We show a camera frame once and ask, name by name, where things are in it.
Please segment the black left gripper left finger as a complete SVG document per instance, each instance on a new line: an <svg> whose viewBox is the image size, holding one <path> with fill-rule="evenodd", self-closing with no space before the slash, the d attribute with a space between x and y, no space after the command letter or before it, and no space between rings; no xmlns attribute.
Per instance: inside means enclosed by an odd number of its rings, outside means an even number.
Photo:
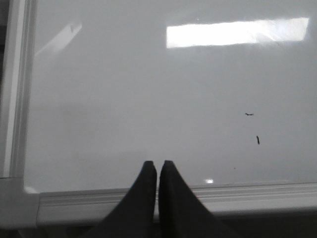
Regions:
<svg viewBox="0 0 317 238"><path fill-rule="evenodd" d="M149 238L153 230L157 172L152 161L142 169L119 204L95 227L87 238Z"/></svg>

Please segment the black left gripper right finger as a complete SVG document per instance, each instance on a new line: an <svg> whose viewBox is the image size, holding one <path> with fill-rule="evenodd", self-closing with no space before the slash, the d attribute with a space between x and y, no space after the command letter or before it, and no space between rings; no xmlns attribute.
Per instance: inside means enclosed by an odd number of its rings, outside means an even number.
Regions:
<svg viewBox="0 0 317 238"><path fill-rule="evenodd" d="M195 196L172 161L159 178L158 209L164 238L236 238Z"/></svg>

